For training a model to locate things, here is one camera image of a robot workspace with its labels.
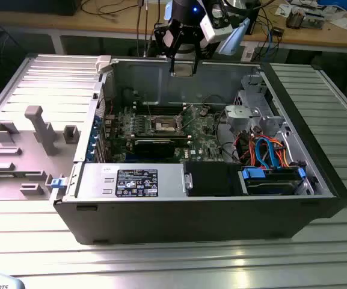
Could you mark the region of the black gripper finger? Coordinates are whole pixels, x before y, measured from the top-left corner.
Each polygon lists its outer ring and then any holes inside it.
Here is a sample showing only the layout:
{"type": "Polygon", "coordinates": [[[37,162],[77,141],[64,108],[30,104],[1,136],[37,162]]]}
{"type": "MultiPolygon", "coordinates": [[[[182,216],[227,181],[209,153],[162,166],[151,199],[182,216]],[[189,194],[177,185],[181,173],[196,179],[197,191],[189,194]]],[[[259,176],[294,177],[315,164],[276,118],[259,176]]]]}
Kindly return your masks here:
{"type": "Polygon", "coordinates": [[[191,55],[190,58],[193,59],[191,74],[194,75],[197,72],[198,62],[202,59],[200,43],[203,37],[197,30],[181,30],[180,39],[180,53],[191,55]]]}
{"type": "Polygon", "coordinates": [[[170,73],[174,73],[175,57],[179,50],[179,22],[171,20],[154,30],[158,54],[170,59],[170,73]]]}

